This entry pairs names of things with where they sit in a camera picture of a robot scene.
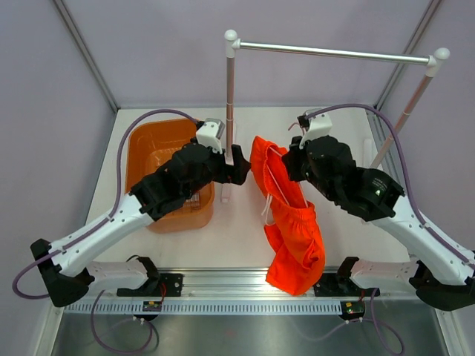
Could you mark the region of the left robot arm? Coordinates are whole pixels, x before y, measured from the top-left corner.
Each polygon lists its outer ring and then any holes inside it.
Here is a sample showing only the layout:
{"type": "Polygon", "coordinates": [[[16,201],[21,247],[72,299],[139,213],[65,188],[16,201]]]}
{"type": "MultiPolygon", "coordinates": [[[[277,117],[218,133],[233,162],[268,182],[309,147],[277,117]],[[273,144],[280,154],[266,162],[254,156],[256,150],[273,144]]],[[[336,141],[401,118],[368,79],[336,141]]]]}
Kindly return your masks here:
{"type": "Polygon", "coordinates": [[[239,145],[232,146],[232,159],[228,165],[223,154],[196,142],[188,143],[90,225],[60,240],[34,242],[30,250],[53,305],[68,306],[93,290],[154,294],[161,281],[150,258],[98,263],[96,257],[136,230],[182,208],[186,200],[211,182],[244,184],[251,165],[239,145]]]}

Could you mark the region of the pink wire hanger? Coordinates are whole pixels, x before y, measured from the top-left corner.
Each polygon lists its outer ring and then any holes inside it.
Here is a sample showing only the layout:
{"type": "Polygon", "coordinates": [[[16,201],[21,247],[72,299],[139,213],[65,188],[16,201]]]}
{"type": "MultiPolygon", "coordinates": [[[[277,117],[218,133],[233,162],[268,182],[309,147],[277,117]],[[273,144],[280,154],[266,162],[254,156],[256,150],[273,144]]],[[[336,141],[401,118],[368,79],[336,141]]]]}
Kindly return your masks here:
{"type": "Polygon", "coordinates": [[[286,153],[277,145],[271,144],[267,151],[266,169],[270,179],[275,185],[279,196],[291,208],[308,208],[308,202],[304,197],[302,187],[293,182],[284,166],[282,157],[286,153]]]}

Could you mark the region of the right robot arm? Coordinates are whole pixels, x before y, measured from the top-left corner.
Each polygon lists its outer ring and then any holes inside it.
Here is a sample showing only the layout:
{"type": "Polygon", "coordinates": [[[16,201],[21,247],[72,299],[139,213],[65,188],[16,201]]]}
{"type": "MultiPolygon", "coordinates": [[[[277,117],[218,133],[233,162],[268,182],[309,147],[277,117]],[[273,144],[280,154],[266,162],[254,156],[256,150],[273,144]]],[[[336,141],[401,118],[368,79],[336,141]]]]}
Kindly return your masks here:
{"type": "Polygon", "coordinates": [[[391,176],[358,167],[350,147],[332,136],[309,141],[295,136],[282,161],[290,180],[307,181],[341,210],[382,229],[416,257],[403,263],[346,257],[335,274],[339,291],[411,293],[446,312],[474,304],[474,251],[426,220],[391,176]]]}

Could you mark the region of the orange shorts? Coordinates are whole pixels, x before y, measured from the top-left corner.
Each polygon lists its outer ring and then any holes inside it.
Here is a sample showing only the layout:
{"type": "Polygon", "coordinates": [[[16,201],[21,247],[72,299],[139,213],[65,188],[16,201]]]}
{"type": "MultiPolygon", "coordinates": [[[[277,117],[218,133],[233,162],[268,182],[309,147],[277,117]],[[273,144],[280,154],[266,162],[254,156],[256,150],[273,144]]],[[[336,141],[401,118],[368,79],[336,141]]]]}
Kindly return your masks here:
{"type": "Polygon", "coordinates": [[[256,136],[250,154],[254,180],[266,198],[262,215],[272,216],[272,221],[265,222],[263,227],[275,252],[266,281],[292,296],[299,296],[321,278],[326,251],[314,204],[307,200],[308,208],[289,207],[271,181],[266,169],[267,151],[271,144],[276,145],[256,136]]]}

